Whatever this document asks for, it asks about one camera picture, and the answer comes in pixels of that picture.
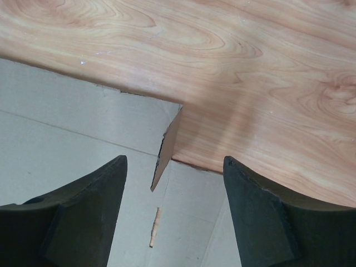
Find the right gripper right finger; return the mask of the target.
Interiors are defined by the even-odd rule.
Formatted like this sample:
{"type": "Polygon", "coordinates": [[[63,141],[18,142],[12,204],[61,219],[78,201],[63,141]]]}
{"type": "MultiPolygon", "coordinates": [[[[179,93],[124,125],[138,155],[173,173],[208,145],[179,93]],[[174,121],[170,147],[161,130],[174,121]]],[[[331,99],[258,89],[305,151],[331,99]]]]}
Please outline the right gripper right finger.
{"type": "Polygon", "coordinates": [[[355,209],[269,180],[231,156],[224,185],[242,266],[354,266],[355,209]]]}

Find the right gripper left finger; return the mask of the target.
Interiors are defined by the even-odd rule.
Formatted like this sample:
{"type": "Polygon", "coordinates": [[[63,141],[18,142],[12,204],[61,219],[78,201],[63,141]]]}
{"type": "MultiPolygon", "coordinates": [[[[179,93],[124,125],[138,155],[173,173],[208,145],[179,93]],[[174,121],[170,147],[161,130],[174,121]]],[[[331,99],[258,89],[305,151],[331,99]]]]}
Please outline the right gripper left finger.
{"type": "Polygon", "coordinates": [[[126,177],[120,155],[56,190],[1,206],[1,265],[106,266],[126,177]]]}

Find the brown cardboard box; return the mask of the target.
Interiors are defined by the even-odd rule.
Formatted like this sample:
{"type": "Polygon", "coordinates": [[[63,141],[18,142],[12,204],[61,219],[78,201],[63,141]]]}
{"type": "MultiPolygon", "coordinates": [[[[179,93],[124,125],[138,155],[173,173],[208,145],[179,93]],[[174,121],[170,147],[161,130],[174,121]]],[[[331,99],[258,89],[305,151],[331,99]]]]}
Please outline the brown cardboard box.
{"type": "Polygon", "coordinates": [[[125,155],[109,266],[240,266],[221,175],[172,161],[150,189],[178,110],[1,60],[1,204],[21,204],[125,155]]]}

